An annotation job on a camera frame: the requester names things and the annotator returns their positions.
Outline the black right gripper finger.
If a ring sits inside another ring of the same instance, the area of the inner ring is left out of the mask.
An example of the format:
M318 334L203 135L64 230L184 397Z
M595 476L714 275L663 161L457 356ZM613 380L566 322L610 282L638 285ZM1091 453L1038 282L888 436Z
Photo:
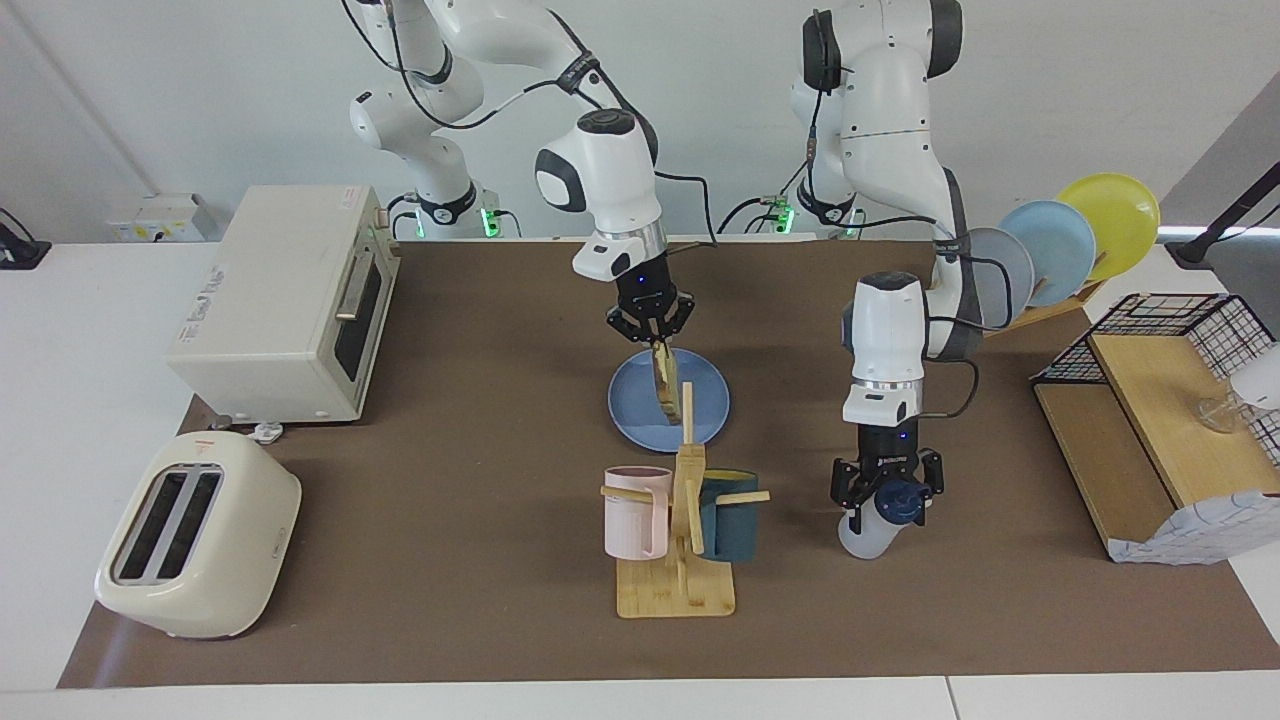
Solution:
M620 300L607 314L605 323L626 340L653 346L659 341L654 322L659 315L653 300Z
M675 301L658 318L658 342L667 345L669 338L680 333L695 309L692 295L676 295Z

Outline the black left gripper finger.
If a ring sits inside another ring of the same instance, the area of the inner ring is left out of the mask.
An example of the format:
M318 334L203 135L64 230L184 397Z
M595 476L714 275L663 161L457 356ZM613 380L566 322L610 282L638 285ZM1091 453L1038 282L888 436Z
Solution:
M943 459L936 450L920 450L918 454L923 479L914 486L916 512L914 523L925 523L927 509L933 497L945 492Z
M837 457L832 464L832 501L845 510L847 529L861 533L861 506L869 498L869 482L861 479L860 462Z

